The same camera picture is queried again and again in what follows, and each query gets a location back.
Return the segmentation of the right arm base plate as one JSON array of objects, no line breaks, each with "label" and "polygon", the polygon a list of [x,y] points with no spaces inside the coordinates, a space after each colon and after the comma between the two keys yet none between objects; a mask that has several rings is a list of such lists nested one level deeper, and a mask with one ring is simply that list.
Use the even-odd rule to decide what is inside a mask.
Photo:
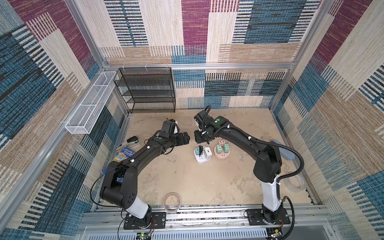
[{"label": "right arm base plate", "polygon": [[268,209],[248,209],[245,211],[245,217],[248,219],[250,226],[291,224],[287,210],[284,208],[279,208],[275,212]]}]

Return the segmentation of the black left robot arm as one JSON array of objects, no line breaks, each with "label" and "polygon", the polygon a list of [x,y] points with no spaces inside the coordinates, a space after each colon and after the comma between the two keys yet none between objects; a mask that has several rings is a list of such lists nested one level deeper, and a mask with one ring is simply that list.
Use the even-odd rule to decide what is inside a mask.
[{"label": "black left robot arm", "polygon": [[129,220],[141,228],[152,223],[152,209],[138,197],[138,176],[155,158],[171,153],[174,147],[187,145],[188,133],[180,132],[178,122],[166,120],[162,129],[131,157],[107,166],[100,190],[100,198],[127,212]]}]

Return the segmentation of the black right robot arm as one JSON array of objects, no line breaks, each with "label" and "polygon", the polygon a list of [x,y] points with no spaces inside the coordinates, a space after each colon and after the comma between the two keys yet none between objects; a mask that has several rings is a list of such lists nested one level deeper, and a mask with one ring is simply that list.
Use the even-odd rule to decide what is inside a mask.
[{"label": "black right robot arm", "polygon": [[[211,106],[195,115],[198,130],[194,132],[198,144],[222,138],[239,147],[255,160],[253,173],[262,182],[262,216],[266,224],[275,224],[284,212],[280,197],[280,181],[298,175],[304,169],[303,157],[294,149],[274,142],[259,140],[235,126],[228,119],[209,116]],[[288,150],[298,157],[300,166],[292,173],[281,175],[283,164],[280,149]]]}]

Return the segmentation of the white charger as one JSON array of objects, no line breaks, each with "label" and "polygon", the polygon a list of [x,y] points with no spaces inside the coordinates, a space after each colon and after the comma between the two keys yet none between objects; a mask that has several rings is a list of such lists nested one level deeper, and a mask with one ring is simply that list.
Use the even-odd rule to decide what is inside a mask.
[{"label": "white charger", "polygon": [[210,148],[204,148],[204,153],[203,155],[207,160],[210,160],[212,158],[212,151]]}]

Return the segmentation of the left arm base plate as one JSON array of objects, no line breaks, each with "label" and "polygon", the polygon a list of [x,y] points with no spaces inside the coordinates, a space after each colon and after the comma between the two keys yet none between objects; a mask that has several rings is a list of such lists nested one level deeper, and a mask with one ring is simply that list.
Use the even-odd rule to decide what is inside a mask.
[{"label": "left arm base plate", "polygon": [[164,229],[166,225],[166,212],[153,212],[145,215],[143,219],[134,217],[132,214],[126,214],[123,229],[124,230],[149,230],[151,228]]}]

